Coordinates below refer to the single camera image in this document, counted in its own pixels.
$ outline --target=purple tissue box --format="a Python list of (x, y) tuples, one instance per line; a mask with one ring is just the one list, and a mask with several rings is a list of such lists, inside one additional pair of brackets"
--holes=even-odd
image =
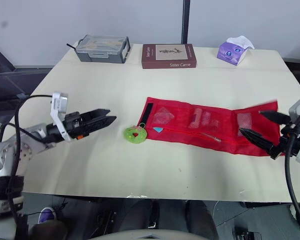
[(248, 48), (244, 49), (239, 45), (224, 42), (219, 47), (216, 57), (237, 66), (245, 57), (247, 50)]

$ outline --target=green plush charm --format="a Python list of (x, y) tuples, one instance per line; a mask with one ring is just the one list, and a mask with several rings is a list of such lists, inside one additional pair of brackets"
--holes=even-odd
[(146, 125), (144, 123), (140, 123), (139, 126), (126, 128), (123, 132), (124, 138), (133, 144), (140, 144), (144, 142), (148, 135), (145, 127)]

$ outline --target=book cover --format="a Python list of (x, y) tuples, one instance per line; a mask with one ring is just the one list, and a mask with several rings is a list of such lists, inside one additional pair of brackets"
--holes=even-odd
[(195, 68), (197, 59), (192, 44), (144, 44), (143, 69)]

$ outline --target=black pole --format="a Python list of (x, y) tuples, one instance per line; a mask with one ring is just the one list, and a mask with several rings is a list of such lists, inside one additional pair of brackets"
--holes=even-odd
[(183, 0), (181, 43), (188, 43), (190, 0)]

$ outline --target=purple shoe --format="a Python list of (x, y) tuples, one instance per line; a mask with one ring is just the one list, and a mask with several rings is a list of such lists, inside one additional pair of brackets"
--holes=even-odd
[(38, 219), (38, 224), (43, 224), (48, 220), (57, 220), (57, 215), (52, 207), (46, 206), (44, 209), (41, 210)]

